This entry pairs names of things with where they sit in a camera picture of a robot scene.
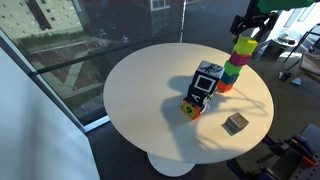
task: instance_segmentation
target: purple block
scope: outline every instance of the purple block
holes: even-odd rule
[[[236,51],[233,51],[229,60],[235,66],[244,66],[250,61],[250,59],[251,55],[241,55],[237,54]]]

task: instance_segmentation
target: dark floor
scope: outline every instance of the dark floor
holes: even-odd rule
[[[297,57],[290,58],[286,63],[283,63],[283,60],[282,57],[278,60],[263,58],[259,61],[251,60],[249,63],[265,81],[273,97],[274,120],[269,134],[275,139],[286,139],[297,134],[308,123],[320,126],[319,84],[302,77],[301,86],[290,84],[284,87],[283,82],[278,80],[278,74],[293,64]],[[146,153],[124,139],[112,123],[88,133],[88,138],[101,179],[170,179],[154,170]],[[237,159],[246,170],[257,171],[258,165],[255,161],[268,152],[266,145],[258,144]],[[277,157],[274,157],[265,164],[271,166],[276,159]],[[220,162],[196,165],[186,175],[174,179],[229,180],[237,177],[228,169],[226,162]]]

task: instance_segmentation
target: green block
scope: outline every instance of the green block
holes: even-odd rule
[[[315,0],[259,0],[257,6],[262,13],[273,10],[286,10],[311,6]]]
[[[235,66],[230,61],[226,61],[224,64],[224,72],[227,73],[229,76],[233,76],[239,74],[242,69],[242,66]]]
[[[237,54],[251,55],[257,45],[258,42],[251,37],[239,36],[237,44],[234,46],[234,50]]]

